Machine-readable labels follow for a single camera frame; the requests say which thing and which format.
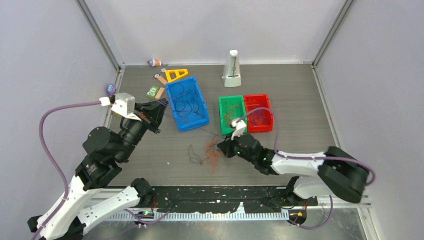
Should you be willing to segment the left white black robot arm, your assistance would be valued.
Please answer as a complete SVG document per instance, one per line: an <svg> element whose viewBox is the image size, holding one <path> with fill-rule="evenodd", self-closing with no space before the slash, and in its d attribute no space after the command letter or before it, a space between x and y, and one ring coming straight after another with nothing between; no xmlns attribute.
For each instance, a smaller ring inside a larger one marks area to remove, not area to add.
<svg viewBox="0 0 424 240"><path fill-rule="evenodd" d="M88 206L120 172L147 131L160 132L166 103L135 104L135 119L122 118L120 131L94 128L83 143L86 156L55 204L44 214L28 219L33 237L41 240L81 240L114 214L135 206L154 204L155 191L144 178L136 178L118 194Z"/></svg>

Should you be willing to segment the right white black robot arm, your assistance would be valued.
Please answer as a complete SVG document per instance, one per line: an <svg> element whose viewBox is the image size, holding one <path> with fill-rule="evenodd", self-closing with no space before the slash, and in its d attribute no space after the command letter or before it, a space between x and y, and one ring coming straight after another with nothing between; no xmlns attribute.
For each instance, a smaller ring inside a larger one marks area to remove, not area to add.
<svg viewBox="0 0 424 240"><path fill-rule="evenodd" d="M324 152L287 153L266 148L252 135L244 134L228 135L217 147L227 158L238 156L264 175L292 175L285 188L291 205L324 195L358 204L373 174L370 167L336 146Z"/></svg>

